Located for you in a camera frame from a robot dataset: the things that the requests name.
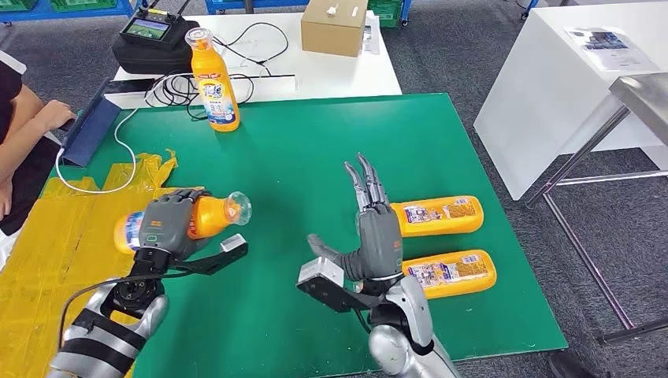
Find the person's hand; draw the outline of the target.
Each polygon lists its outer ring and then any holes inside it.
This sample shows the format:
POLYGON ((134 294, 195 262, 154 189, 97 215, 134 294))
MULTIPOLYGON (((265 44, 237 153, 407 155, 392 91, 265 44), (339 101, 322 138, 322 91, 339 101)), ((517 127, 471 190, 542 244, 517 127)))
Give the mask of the person's hand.
POLYGON ((49 101, 34 117, 35 122, 44 132, 60 128, 75 119, 76 114, 71 107, 58 100, 49 101))
POLYGON ((4 219, 11 213, 13 204, 13 178, 1 182, 0 186, 0 210, 1 219, 4 219))

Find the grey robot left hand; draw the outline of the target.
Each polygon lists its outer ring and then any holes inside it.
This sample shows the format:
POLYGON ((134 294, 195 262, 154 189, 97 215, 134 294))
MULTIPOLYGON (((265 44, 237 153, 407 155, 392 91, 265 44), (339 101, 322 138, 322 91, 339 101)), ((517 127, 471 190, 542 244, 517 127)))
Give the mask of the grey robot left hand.
POLYGON ((139 246, 156 247, 181 261, 204 248, 210 238, 192 239, 187 231, 196 201, 205 196, 211 196, 211 193, 188 188, 152 200, 144 211, 139 228, 139 246))

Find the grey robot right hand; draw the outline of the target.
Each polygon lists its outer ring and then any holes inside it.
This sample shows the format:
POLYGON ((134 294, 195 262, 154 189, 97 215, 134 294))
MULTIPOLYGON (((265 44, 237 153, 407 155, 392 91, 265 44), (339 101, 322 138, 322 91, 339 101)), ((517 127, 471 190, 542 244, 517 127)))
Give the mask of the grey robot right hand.
POLYGON ((403 238, 398 217, 376 169, 362 153, 357 154, 357 159, 362 173, 347 161, 344 168, 351 177, 358 203, 359 248, 341 254, 326 245, 319 235, 309 234, 307 241, 315 255, 339 266, 349 280, 384 280, 399 276, 402 274, 403 238))

